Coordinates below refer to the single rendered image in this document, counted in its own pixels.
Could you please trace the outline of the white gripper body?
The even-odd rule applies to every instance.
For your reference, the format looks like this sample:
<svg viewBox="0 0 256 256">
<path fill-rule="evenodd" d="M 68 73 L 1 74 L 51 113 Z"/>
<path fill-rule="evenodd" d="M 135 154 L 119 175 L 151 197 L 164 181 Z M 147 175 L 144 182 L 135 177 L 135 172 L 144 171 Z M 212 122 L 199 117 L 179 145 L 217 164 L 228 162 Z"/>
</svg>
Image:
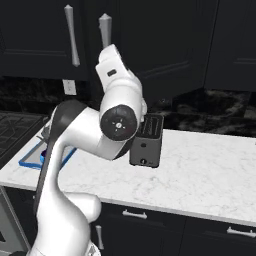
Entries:
<svg viewBox="0 0 256 256">
<path fill-rule="evenodd" d="M 108 68 L 111 67 L 124 67 L 122 57 L 114 44 L 104 48 L 98 58 L 99 65 Z"/>
</svg>

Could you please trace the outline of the dark base cabinet door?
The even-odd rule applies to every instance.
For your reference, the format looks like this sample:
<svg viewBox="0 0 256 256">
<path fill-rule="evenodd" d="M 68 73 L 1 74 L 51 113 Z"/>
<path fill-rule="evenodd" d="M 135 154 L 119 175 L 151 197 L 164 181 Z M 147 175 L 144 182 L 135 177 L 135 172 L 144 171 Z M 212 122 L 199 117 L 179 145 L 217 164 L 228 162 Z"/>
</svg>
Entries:
<svg viewBox="0 0 256 256">
<path fill-rule="evenodd" d="M 92 241 L 98 246 L 96 225 L 91 226 Z M 178 256 L 182 235 L 164 232 L 158 236 L 117 237 L 112 231 L 102 227 L 104 250 L 102 256 Z"/>
</svg>

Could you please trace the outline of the black toaster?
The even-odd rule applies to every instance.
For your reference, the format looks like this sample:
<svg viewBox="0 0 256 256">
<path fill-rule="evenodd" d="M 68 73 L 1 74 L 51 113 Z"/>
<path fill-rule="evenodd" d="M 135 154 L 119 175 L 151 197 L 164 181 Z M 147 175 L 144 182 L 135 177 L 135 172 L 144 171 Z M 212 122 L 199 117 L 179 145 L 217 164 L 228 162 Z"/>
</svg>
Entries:
<svg viewBox="0 0 256 256">
<path fill-rule="evenodd" d="M 147 114 L 136 133 L 129 151 L 129 163 L 133 166 L 157 168 L 160 164 L 164 117 Z"/>
</svg>

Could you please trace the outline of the black hob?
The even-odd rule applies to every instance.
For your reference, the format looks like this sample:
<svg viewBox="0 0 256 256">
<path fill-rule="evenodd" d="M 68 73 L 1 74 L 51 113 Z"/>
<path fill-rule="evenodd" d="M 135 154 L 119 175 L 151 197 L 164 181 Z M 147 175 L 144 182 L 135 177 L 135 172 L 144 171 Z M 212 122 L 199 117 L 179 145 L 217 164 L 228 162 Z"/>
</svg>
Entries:
<svg viewBox="0 0 256 256">
<path fill-rule="evenodd" d="M 0 111 L 0 169 L 48 122 L 40 114 Z"/>
</svg>

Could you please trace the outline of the dark drawer front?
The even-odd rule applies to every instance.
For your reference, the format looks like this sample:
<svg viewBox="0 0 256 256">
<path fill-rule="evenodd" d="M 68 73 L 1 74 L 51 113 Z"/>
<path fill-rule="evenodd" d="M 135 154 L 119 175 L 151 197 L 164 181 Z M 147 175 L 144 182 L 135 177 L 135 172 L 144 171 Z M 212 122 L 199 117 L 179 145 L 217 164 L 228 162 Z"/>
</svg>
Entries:
<svg viewBox="0 0 256 256">
<path fill-rule="evenodd" d="M 256 256 L 256 238 L 228 234 L 230 226 L 256 233 L 256 227 L 188 217 L 179 256 Z"/>
<path fill-rule="evenodd" d="M 123 216 L 125 209 L 139 214 L 145 212 L 147 219 Z M 182 233 L 186 222 L 186 218 L 181 215 L 110 203 L 102 204 L 101 219 L 103 227 L 117 237 L 158 236 L 164 232 Z"/>
</svg>

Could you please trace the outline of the grey oven front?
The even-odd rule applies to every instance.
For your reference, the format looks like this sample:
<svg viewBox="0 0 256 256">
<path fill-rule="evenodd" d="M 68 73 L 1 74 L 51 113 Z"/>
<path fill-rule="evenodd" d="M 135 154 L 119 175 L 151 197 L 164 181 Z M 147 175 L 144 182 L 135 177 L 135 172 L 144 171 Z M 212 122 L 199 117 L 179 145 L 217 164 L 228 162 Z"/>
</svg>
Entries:
<svg viewBox="0 0 256 256">
<path fill-rule="evenodd" d="M 10 204 L 0 186 L 0 256 L 26 256 L 30 245 Z"/>
</svg>

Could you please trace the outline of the white wall outlet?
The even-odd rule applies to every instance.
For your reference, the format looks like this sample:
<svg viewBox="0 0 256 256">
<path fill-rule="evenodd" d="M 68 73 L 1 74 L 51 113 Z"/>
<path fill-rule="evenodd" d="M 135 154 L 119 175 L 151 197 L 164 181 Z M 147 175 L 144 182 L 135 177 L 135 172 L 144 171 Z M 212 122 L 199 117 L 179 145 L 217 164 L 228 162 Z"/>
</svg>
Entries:
<svg viewBox="0 0 256 256">
<path fill-rule="evenodd" d="M 66 95 L 76 95 L 76 85 L 74 80 L 62 80 L 64 93 Z"/>
</svg>

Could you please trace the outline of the dark wall cabinet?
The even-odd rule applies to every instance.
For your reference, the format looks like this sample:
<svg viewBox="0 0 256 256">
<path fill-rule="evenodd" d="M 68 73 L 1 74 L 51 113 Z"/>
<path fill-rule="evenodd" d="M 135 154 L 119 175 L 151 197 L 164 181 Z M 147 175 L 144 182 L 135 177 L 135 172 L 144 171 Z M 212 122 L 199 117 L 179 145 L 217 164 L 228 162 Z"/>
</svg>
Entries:
<svg viewBox="0 0 256 256">
<path fill-rule="evenodd" d="M 256 92 L 256 0 L 220 0 L 207 89 Z"/>
</svg>

